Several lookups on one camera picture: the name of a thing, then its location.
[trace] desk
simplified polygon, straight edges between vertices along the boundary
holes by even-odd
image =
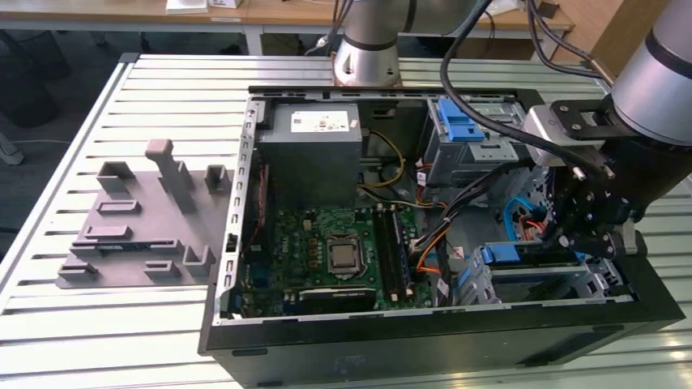
[[[210,7],[205,14],[165,15],[165,0],[2,0],[0,28],[134,32],[239,32],[250,55],[261,55],[262,33],[322,34],[329,30],[330,0],[243,0],[237,9]],[[574,25],[558,11],[547,24],[561,36]],[[526,14],[494,17],[498,39],[529,39]],[[481,20],[470,37],[487,37]],[[542,40],[547,57],[557,46]]]
[[[438,66],[438,60],[403,59],[403,86],[438,87]],[[450,70],[455,87],[534,88],[546,101],[603,94],[591,80],[533,62],[453,61]],[[170,138],[189,170],[234,166],[249,85],[330,85],[329,60],[142,55],[117,65],[0,264],[0,381],[10,380],[3,385],[238,389],[215,362],[197,355],[203,286],[62,290],[53,282],[99,189],[94,173],[103,161],[125,160],[131,169],[153,170],[142,156],[146,141]],[[679,186],[654,202],[637,227],[654,269],[692,318],[690,212],[689,190]],[[357,385],[689,387],[690,318],[662,332],[617,341],[567,365]]]

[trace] motherboard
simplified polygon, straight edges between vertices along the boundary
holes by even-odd
[[[271,260],[249,264],[249,317],[431,306],[430,286],[409,267],[415,237],[407,208],[279,211]]]

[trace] ram slot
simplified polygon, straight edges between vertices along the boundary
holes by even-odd
[[[394,234],[393,212],[387,209],[375,209],[373,212],[374,240],[377,245],[377,261],[382,294],[391,301],[405,297],[402,283],[402,268],[398,259],[397,235]]]
[[[413,290],[410,289],[411,281],[410,281],[410,271],[409,271],[409,252],[406,249],[406,245],[402,242],[402,225],[401,219],[398,218],[398,213],[391,211],[391,223],[393,223],[393,233],[397,239],[397,257],[398,257],[398,268],[401,269],[401,282],[405,291],[406,297],[413,295]]]

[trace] gray carpet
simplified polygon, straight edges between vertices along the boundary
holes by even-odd
[[[9,140],[58,139],[70,141],[91,104],[105,85],[121,53],[139,53],[139,37],[134,32],[107,32],[106,44],[98,47],[86,32],[53,33],[71,73],[63,79],[46,83],[50,95],[59,106],[58,117],[42,126],[18,128],[0,115],[0,132]],[[145,34],[151,53],[217,54],[246,52],[243,37],[221,33]],[[299,36],[305,45],[315,36]],[[262,36],[265,55],[294,55],[297,37],[290,35]],[[402,57],[430,57],[414,38],[402,38],[398,43]],[[18,228],[31,210],[54,171],[66,145],[58,143],[22,143],[15,145],[25,156],[18,166],[6,166],[0,161],[0,227]],[[0,233],[0,258],[14,236]]]

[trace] slotted metal table surface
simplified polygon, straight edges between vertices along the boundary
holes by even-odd
[[[401,61],[405,86],[438,86],[438,61]],[[533,88],[543,100],[598,98],[587,79],[530,62],[453,64],[458,87]],[[174,141],[189,170],[231,168],[249,85],[329,85],[326,58],[142,55],[119,63],[0,265],[0,387],[234,388],[197,355],[205,287],[61,290],[58,266],[99,186],[106,160],[153,170],[147,139]],[[649,260],[692,317],[692,196],[681,184],[637,225]],[[395,378],[329,387],[692,387],[692,319],[563,366]]]

